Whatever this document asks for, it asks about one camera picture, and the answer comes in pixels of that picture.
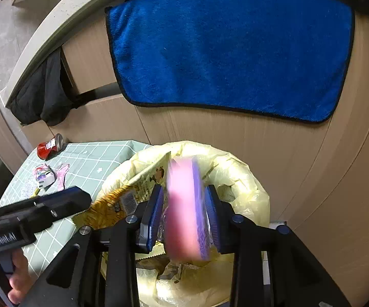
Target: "green tablecloth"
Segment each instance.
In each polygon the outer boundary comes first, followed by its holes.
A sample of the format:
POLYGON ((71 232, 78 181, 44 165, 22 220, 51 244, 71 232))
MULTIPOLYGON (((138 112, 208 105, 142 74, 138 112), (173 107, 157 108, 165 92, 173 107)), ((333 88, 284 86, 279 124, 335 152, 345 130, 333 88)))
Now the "green tablecloth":
MULTIPOLYGON (((21 197, 21 189, 32 177, 32 169, 42 163, 46 163, 54 171, 61 164, 69 163, 70 168, 65 176, 65 188, 78 186, 88 192, 92 200, 95 200, 106 177, 125 160, 147 147, 149 145, 136 141, 71 143, 64 145, 64 149, 59 154, 47 161, 38 158, 34 150, 5 190, 0 200, 0 207, 25 198, 21 197)), ((57 188, 58 185, 55 182, 48 189, 41 190, 39 195, 54 193, 57 188)), ((75 225, 70 218, 65 218, 55 222, 49 229, 36 234, 36 242, 23 247, 30 272, 39 276, 74 232, 75 225)))

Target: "crushed red can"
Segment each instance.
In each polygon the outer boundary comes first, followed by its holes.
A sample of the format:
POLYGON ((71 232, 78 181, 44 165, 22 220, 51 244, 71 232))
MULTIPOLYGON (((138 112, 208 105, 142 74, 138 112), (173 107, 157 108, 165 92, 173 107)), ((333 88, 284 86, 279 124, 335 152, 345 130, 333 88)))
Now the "crushed red can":
POLYGON ((64 138, 61 134, 55 135, 53 139, 48 142, 42 142, 37 146, 37 155, 39 158, 46 160, 51 152, 59 152, 64 145, 64 138))

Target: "barcode label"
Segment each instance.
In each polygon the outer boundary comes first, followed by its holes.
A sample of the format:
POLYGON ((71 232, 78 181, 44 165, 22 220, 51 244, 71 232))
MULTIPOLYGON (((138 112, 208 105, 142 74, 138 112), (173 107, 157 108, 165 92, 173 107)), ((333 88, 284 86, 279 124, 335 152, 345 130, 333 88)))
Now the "barcode label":
POLYGON ((137 202, 133 190, 130 190, 121 196, 120 202, 127 216, 134 214, 137 208, 137 202))

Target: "pink sponge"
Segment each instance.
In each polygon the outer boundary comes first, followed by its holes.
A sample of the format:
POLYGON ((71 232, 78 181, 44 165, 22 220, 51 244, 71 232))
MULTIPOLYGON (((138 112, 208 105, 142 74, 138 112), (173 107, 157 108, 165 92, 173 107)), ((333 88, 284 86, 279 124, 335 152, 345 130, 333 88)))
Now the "pink sponge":
POLYGON ((174 261, 207 260, 208 228, 197 163, 192 158, 172 160, 167 173, 164 245, 174 261))

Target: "human hand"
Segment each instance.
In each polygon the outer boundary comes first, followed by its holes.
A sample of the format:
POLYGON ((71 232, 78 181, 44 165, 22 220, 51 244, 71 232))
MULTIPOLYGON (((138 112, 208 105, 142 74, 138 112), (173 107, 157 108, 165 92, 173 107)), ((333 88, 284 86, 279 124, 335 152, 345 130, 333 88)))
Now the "human hand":
POLYGON ((10 285, 13 289, 8 293, 8 298, 13 304, 19 304, 34 284, 34 280, 28 273, 28 260, 22 249, 13 251, 13 264, 15 271, 10 277, 10 285))

